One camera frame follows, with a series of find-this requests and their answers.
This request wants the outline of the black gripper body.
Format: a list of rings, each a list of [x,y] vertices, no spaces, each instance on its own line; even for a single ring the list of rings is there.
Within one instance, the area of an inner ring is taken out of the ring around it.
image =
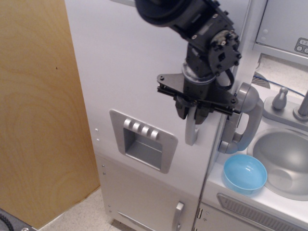
[[[215,80],[197,83],[189,80],[184,74],[160,74],[157,82],[159,93],[171,96],[175,101],[176,97],[180,96],[190,103],[190,108],[204,106],[231,115],[238,103],[236,97],[219,88]]]

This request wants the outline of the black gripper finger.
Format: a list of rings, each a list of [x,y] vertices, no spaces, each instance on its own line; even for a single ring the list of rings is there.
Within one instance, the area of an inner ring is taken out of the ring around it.
[[[176,107],[178,116],[181,119],[186,119],[189,109],[190,109],[190,103],[186,101],[184,98],[177,96],[175,107]]]
[[[198,106],[196,108],[196,112],[194,116],[195,124],[196,125],[202,124],[205,121],[205,119],[208,117],[208,115],[212,113],[213,111],[214,111],[213,108]]]

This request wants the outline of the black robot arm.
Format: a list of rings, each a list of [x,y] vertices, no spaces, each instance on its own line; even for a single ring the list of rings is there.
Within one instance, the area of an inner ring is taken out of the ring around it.
[[[215,0],[138,0],[137,11],[146,22],[169,27],[188,42],[180,74],[160,74],[160,93],[173,97],[185,119],[191,109],[197,125],[214,111],[232,115],[237,99],[231,68],[239,64],[239,37],[227,12]]]

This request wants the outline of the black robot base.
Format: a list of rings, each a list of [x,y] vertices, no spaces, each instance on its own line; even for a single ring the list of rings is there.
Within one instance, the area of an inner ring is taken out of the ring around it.
[[[0,210],[0,230],[1,231],[37,231],[31,225],[23,222],[5,210]]]

